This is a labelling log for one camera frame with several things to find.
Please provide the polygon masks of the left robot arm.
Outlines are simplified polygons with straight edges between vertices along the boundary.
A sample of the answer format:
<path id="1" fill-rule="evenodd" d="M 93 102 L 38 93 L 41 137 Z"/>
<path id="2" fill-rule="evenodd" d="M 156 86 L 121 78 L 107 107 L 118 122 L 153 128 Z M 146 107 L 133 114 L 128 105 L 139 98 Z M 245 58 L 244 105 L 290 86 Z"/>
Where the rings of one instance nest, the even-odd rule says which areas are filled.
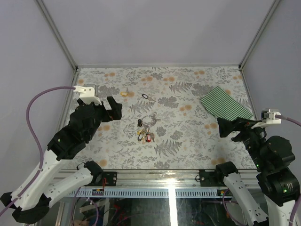
<path id="1" fill-rule="evenodd" d="M 103 102 L 78 106 L 69 122 L 50 140 L 43 159 L 35 170 L 13 192 L 4 193 L 0 200 L 5 208 L 14 209 L 12 217 L 18 223 L 34 224 L 46 216 L 50 208 L 70 192 L 82 186 L 102 183 L 103 169 L 95 161 L 87 161 L 71 176 L 51 184 L 55 175 L 92 140 L 102 122 L 120 120 L 122 104 L 107 97 L 110 109 Z"/>

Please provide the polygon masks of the large metal keyring with keys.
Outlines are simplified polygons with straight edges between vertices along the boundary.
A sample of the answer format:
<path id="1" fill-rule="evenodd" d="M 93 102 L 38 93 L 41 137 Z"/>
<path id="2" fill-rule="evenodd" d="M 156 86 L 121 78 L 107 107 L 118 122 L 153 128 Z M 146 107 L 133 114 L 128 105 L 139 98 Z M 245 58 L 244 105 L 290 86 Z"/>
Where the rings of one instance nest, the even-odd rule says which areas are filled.
<path id="1" fill-rule="evenodd" d="M 143 122 L 143 120 L 145 118 L 149 118 L 150 122 Z M 137 126 L 142 128 L 142 130 L 138 133 L 139 134 L 138 141 L 142 140 L 142 138 L 140 138 L 140 135 L 145 134 L 145 141 L 147 143 L 150 143 L 153 139 L 153 137 L 151 136 L 150 128 L 155 126 L 160 121 L 161 121 L 161 119 L 159 119 L 157 117 L 157 112 L 153 112 L 150 115 L 147 115 L 147 116 L 142 117 L 141 119 L 138 119 Z"/>

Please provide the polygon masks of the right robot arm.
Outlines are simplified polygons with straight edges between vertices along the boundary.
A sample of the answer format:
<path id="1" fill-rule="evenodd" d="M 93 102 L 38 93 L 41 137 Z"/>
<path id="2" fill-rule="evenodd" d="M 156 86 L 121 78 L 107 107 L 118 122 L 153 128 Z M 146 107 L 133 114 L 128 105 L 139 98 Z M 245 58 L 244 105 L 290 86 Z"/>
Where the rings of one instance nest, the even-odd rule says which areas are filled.
<path id="1" fill-rule="evenodd" d="M 243 184 L 234 163 L 229 161 L 219 164 L 214 171 L 215 182 L 226 186 L 232 193 L 249 226 L 300 225 L 296 217 L 301 203 L 300 183 L 289 169 L 290 163 L 295 160 L 292 146 L 289 140 L 281 136 L 266 138 L 266 127 L 281 124 L 282 120 L 300 125 L 300 122 L 278 112 L 264 112 L 260 121 L 243 118 L 232 121 L 217 119 L 220 137 L 225 138 L 231 132 L 237 132 L 231 140 L 244 144 L 258 171 L 256 178 L 264 194 L 268 213 L 260 208 Z"/>

